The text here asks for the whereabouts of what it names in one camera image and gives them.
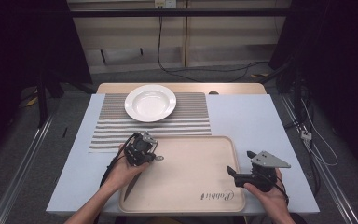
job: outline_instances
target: white cable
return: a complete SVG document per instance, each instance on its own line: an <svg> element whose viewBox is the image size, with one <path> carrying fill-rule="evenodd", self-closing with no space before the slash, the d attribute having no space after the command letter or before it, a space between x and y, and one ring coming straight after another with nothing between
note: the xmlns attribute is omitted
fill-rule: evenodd
<svg viewBox="0 0 358 224"><path fill-rule="evenodd" d="M315 154L315 152L310 148L310 142L307 141L307 140L304 140L304 143L305 143L305 145L306 145L307 150L310 151L310 152L316 157L316 159L317 159L318 161L320 161L321 163L323 163L324 165L328 165L328 166L335 166L335 165L337 165L337 164L338 164L338 157L337 157L336 152L330 147L330 145L329 145L329 144L324 140L324 138L318 133L318 130L316 130L315 126L313 125L312 119L310 118L310 113L308 112L308 109L307 109L307 107L306 107L306 105L305 105L305 103L304 103L304 101L303 101L302 99L301 99L301 102L302 102L302 104L303 104L303 106L304 106L304 109L305 109L305 111L306 111L306 113L307 113L308 119L310 120L310 125L312 126L313 130L315 130L315 132L322 138L322 140L323 140L323 141L327 144L327 146L330 148L331 152L333 153L334 157L336 158L336 162L335 162L335 163L327 163L327 162L325 162L324 159L318 157L318 156Z"/></svg>

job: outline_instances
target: plate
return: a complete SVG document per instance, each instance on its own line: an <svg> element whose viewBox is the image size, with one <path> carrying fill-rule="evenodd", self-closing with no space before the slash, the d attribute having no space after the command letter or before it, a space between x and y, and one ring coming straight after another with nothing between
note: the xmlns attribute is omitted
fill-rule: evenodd
<svg viewBox="0 0 358 224"><path fill-rule="evenodd" d="M124 103L127 114L142 122L153 122L169 116L176 107L173 92L160 85L144 85L127 96Z"/></svg>

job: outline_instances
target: wooden tray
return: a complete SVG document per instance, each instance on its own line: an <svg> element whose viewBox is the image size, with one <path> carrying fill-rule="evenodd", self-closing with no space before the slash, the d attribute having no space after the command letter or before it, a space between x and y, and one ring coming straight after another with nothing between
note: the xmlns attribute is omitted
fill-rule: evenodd
<svg viewBox="0 0 358 224"><path fill-rule="evenodd" d="M197 214L238 212L245 206L227 165L239 171L231 140L225 136L160 136L153 161L119 207L126 213Z"/></svg>

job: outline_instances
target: plate rim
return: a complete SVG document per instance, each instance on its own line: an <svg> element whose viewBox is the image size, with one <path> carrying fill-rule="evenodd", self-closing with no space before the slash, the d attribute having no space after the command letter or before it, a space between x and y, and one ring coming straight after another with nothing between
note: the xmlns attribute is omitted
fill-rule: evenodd
<svg viewBox="0 0 358 224"><path fill-rule="evenodd" d="M163 94L165 94L167 96L167 98L169 99L169 105L168 108L166 110L166 112L164 112L162 114L162 116L157 116L156 119L150 119L150 118L145 118L143 116L139 117L137 113L135 113L135 111L132 109L131 107L131 102L130 100L135 99L136 96L140 95L141 93L145 92L145 91L160 91ZM170 90L169 88L163 86L163 85L159 85L159 84L146 84L140 87L135 88L134 90L132 90L126 97L125 101L124 101L124 108L127 112L127 114L135 120L141 121L141 122L155 122L155 121L159 121L162 119L167 118L172 112L173 110L176 108L176 95L174 94L174 92L172 90Z"/></svg>

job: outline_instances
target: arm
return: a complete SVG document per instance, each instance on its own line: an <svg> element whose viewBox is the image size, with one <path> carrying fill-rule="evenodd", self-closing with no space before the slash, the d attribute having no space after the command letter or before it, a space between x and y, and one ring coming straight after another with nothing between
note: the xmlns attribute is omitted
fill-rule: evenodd
<svg viewBox="0 0 358 224"><path fill-rule="evenodd" d="M282 179L282 174L279 169L276 169L277 177ZM282 183L278 181L278 186L282 188ZM269 192L263 192L252 184L245 183L244 187L254 194L254 196L261 202L267 215L272 218L276 224L290 224L295 223L287 209L286 201L284 196L276 188L272 188Z"/></svg>
<svg viewBox="0 0 358 224"><path fill-rule="evenodd" d="M128 164L127 159L119 159L109 176L106 178L104 184L98 191L78 210L76 211L65 223L93 223L94 219L103 209L109 198L119 189L128 185L132 179L148 167L149 163L146 162L141 166L131 166Z"/></svg>

